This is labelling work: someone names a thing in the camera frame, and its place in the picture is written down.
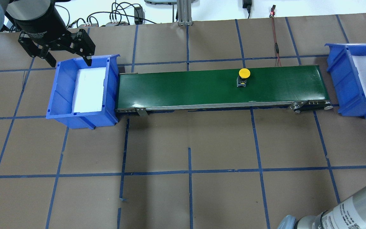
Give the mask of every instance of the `printed label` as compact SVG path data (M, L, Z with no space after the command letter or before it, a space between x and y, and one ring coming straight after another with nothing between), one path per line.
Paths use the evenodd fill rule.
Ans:
M321 218L324 229L366 229L353 204L353 197L337 205L331 212Z
M33 37L33 38L43 38L43 36L45 36L45 33L47 33L47 31L45 31L45 32L38 32L38 33L30 33L30 32L27 32L27 34L30 37Z

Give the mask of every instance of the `electrical connector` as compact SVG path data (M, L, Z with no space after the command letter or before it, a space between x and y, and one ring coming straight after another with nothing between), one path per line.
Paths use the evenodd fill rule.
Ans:
M275 9L276 5L273 5L272 8L270 9L269 17L275 17Z
M242 0L242 8L247 9L248 11L248 18L251 15L251 7L252 7L252 0Z

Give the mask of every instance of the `metal post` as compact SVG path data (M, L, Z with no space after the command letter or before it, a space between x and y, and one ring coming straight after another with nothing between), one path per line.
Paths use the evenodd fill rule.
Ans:
M193 25L191 0L177 0L177 12L179 13L178 25Z

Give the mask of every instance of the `black cable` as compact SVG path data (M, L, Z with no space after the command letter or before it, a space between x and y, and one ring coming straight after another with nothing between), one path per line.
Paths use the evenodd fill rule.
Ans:
M93 16L90 16L90 24L91 24L91 25L93 25L93 23L91 22L91 18L94 18L94 19L96 20L96 22L97 22L97 27L100 27L100 26L98 25L98 20L96 19L96 17L93 17Z
M122 22L122 23L118 23L118 24L116 24L115 26L124 25L124 24L129 25L129 24L128 24L128 23L126 23L126 22Z
M78 28L78 21L79 21L80 19L81 19L81 20L84 22L84 24L85 24L85 20L84 20L84 19L82 19L82 18L79 18L79 19L77 19L77 20L76 20L76 26L77 26L77 28Z
M108 12L108 11L99 11L99 12L94 12L90 15L87 16L87 18L91 17L92 15L96 14L96 13L113 13L113 12ZM118 15L122 15L122 16L127 16L127 17L133 17L133 18L138 18L138 17L135 17L135 16L131 16L131 15L126 15L126 14L121 14L121 13L115 13L115 14L118 14ZM151 20L148 20L148 19L145 19L145 18L141 18L142 20L145 20L147 22L150 22L150 23L154 23L154 24L157 24L156 22L153 22Z
M138 15L138 23L141 21L141 17L139 16L139 12L138 12L138 10L136 9L136 7L134 6L134 4L138 4L138 3L134 3L134 4L131 4L131 3L127 3L127 2L122 2L122 3L119 3L118 4L118 6L119 7L122 7L121 6L121 4L128 4L129 6L127 6L126 8L128 8L128 7L130 7L130 6L132 6L133 8L134 8L134 10L136 11L136 14Z
M59 6L59 5L55 5L55 6L58 6L58 7L60 7L60 8L63 8L63 9L65 9L66 11L67 11L67 14L69 15L69 19L67 20L67 26L66 26L66 28L68 28L69 27L69 25L70 25L70 12L69 12L69 10L68 9L66 9L65 7L63 7L63 6Z
M111 20L111 16L112 16L112 20L115 22L117 20L117 15L116 15L116 12L120 13L118 10L113 10L110 14L109 14L109 19Z
M120 13L119 11L118 11L118 6L117 5L115 5L116 7L115 7L115 10L113 10L113 12L115 11L115 12L118 12L118 13Z
M249 19L249 17L251 16L251 7L252 7L252 4L247 6L248 19Z

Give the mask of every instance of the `yellow button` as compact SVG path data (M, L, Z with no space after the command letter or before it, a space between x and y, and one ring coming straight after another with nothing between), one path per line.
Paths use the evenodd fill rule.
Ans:
M239 74L241 78L246 79L251 75L251 72L247 68L243 68L240 70Z

